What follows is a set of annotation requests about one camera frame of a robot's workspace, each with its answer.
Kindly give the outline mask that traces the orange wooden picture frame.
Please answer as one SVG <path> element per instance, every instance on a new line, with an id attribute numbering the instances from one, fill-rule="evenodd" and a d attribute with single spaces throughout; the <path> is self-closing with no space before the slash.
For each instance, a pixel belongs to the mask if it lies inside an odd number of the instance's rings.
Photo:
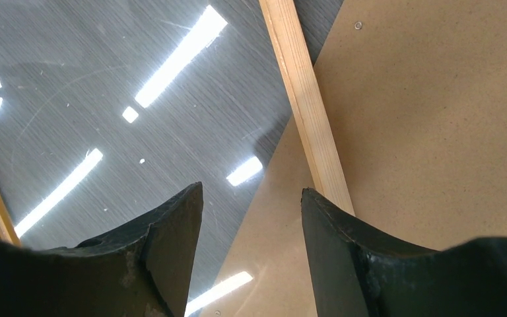
<path id="1" fill-rule="evenodd" d="M 330 157 L 331 133 L 311 64 L 322 49 L 341 2 L 257 2 L 288 98 L 290 118 L 300 121 L 301 138 L 308 144 L 304 156 L 316 160 L 311 165 L 316 171 L 316 182 L 330 190 L 339 181 L 331 175 L 338 161 Z M 12 223 L 0 194 L 0 239 L 22 244 L 19 230 L 20 226 Z"/>

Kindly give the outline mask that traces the clear acrylic sheet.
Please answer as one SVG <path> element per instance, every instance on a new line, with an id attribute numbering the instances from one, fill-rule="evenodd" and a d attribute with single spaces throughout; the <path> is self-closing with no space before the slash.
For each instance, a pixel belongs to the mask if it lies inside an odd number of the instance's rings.
<path id="1" fill-rule="evenodd" d="M 257 1 L 0 1 L 0 194 L 23 246 L 73 247 L 203 185 L 195 312 L 313 316 L 282 238 L 236 235 L 290 118 Z"/>

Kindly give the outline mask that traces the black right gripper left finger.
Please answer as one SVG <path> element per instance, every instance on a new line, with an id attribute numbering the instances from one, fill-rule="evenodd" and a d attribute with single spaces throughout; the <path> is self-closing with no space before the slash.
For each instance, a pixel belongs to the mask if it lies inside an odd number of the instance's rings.
<path id="1" fill-rule="evenodd" d="M 203 186 L 73 248 L 0 241 L 0 316 L 183 316 Z"/>

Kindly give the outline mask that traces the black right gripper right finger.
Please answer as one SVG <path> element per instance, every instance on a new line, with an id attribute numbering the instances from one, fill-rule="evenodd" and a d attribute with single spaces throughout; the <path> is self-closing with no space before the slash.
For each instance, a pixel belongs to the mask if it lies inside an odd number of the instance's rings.
<path id="1" fill-rule="evenodd" d="M 319 316 L 507 316 L 507 237 L 431 250 L 312 188 L 302 191 L 301 214 Z"/>

